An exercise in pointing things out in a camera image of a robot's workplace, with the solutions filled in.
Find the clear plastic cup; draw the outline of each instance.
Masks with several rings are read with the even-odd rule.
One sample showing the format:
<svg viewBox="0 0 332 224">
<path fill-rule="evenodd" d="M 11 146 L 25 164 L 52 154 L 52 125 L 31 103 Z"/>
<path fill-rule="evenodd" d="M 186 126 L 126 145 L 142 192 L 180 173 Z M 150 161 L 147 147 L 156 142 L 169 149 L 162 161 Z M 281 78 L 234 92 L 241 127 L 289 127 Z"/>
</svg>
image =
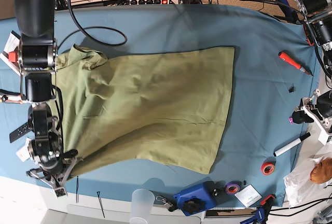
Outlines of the clear plastic cup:
<svg viewBox="0 0 332 224">
<path fill-rule="evenodd" d="M 131 196 L 130 224 L 148 224 L 155 195 L 146 189 L 137 189 Z"/>
</svg>

